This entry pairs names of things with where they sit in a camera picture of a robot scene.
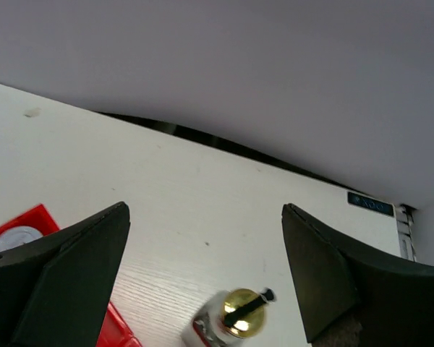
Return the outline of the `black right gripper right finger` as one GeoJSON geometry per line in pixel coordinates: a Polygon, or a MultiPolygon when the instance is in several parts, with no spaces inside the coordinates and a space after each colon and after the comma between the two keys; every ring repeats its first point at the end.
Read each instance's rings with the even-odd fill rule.
{"type": "Polygon", "coordinates": [[[434,346],[434,267],[353,239],[293,204],[289,267],[313,346],[434,346]]]}

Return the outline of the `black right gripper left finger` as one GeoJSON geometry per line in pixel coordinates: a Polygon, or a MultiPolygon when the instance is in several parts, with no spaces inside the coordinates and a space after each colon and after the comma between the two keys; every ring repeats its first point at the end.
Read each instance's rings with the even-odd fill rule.
{"type": "Polygon", "coordinates": [[[0,346],[95,346],[129,228],[118,202],[0,252],[0,346]]]}

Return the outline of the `white-lidded red spice jar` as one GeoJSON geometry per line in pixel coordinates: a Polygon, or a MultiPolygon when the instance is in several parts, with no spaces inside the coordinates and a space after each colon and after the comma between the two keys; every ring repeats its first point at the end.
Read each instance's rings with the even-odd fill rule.
{"type": "Polygon", "coordinates": [[[19,247],[43,237],[43,234],[31,226],[9,228],[0,234],[0,252],[19,247]]]}

